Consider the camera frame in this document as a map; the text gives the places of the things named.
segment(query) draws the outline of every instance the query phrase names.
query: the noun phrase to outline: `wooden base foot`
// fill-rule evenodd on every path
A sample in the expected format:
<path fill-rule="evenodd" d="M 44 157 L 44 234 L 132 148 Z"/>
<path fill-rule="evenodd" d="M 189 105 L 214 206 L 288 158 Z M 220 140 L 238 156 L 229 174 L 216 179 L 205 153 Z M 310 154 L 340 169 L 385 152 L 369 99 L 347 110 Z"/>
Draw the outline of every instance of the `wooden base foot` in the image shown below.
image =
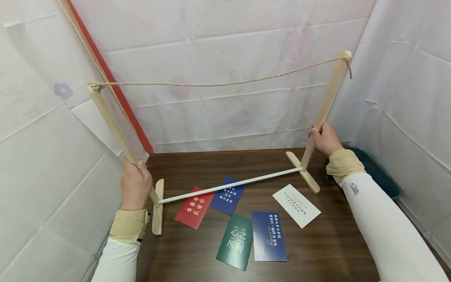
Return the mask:
<path fill-rule="evenodd" d="M 301 166 L 301 161 L 296 157 L 295 154 L 293 154 L 292 152 L 285 152 L 285 155 L 295 167 Z M 313 193 L 318 194 L 320 190 L 319 185 L 318 183 L 316 183 L 310 173 L 308 171 L 300 171 L 299 174 L 302 176 L 302 178 L 304 178 L 305 182 L 307 182 Z"/>
<path fill-rule="evenodd" d="M 160 179 L 155 184 L 155 191 L 158 198 L 163 199 L 164 189 L 165 180 Z M 153 204 L 152 233 L 156 236 L 163 234 L 163 204 L 160 204 L 158 207 L 156 204 Z"/>

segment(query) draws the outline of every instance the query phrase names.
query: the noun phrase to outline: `twine rope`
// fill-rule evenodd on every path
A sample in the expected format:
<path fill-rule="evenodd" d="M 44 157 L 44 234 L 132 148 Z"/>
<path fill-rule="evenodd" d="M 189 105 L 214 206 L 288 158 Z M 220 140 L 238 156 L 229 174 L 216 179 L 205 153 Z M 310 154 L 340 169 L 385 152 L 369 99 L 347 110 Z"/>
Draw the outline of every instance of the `twine rope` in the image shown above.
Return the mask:
<path fill-rule="evenodd" d="M 249 82 L 256 82 L 256 81 L 262 81 L 262 80 L 266 80 L 266 79 L 273 79 L 276 77 L 280 77 L 280 76 L 284 76 L 284 75 L 289 75 L 304 69 L 308 69 L 317 65 L 322 65 L 322 64 L 326 64 L 326 63 L 330 63 L 336 60 L 345 60 L 346 64 L 348 66 L 349 69 L 349 75 L 350 78 L 352 79 L 352 72 L 351 72 L 351 67 L 349 66 L 349 58 L 347 57 L 336 57 L 333 59 L 329 59 L 329 60 L 325 60 L 319 63 L 315 63 L 313 65 L 308 65 L 302 68 L 298 68 L 298 69 L 294 69 L 291 71 L 287 71 L 285 73 L 281 73 L 281 74 L 275 74 L 275 75 L 271 75 L 271 76 L 266 76 L 263 78 L 259 78 L 259 79 L 249 79 L 249 80 L 244 80 L 244 81 L 237 81 L 237 82 L 228 82 L 228 83 L 218 83 L 218 84 L 186 84 L 186 83 L 162 83 L 162 82 L 154 82 L 154 83 L 137 83 L 137 82 L 92 82 L 92 83 L 88 83 L 88 85 L 92 86 L 92 87 L 99 87 L 100 89 L 105 87 L 106 85 L 168 85 L 168 86 L 187 86 L 187 87 L 214 87 L 214 86 L 227 86 L 227 85 L 236 85 L 236 84 L 244 84 L 244 83 L 249 83 Z"/>

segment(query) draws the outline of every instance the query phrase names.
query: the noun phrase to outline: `green card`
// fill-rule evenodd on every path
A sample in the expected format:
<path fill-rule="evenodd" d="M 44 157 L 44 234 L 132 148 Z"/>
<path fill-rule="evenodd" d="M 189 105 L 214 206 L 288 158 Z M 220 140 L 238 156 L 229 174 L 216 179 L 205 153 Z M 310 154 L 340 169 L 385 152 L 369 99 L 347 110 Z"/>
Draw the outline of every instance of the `green card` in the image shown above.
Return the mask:
<path fill-rule="evenodd" d="M 246 271 L 252 241 L 252 220 L 232 215 L 225 229 L 216 259 Z"/>

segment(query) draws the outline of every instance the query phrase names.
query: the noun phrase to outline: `blue card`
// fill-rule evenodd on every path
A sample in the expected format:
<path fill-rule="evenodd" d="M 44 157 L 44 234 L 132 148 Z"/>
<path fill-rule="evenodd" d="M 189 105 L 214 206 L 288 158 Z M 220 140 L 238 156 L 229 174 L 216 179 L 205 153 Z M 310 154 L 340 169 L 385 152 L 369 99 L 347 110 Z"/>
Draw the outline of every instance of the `blue card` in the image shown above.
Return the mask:
<path fill-rule="evenodd" d="M 226 185 L 235 182 L 238 181 L 226 176 L 222 184 Z M 227 213 L 228 215 L 232 215 L 245 188 L 246 185 L 240 185 L 217 191 L 212 202 L 210 203 L 210 207 L 213 207 L 223 213 Z"/>
<path fill-rule="evenodd" d="M 287 261 L 279 213 L 252 212 L 255 261 Z"/>

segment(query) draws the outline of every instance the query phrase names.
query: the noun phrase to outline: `teal container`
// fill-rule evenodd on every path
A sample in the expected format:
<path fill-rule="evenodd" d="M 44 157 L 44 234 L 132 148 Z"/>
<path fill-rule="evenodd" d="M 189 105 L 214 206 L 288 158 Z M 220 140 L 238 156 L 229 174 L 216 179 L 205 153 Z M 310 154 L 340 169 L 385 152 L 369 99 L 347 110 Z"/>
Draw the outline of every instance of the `teal container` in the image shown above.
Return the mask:
<path fill-rule="evenodd" d="M 374 181 L 385 191 L 393 200 L 402 195 L 399 185 L 383 170 L 365 151 L 356 147 L 346 147 L 355 153 L 357 158 L 364 164 L 366 172 L 371 175 Z"/>

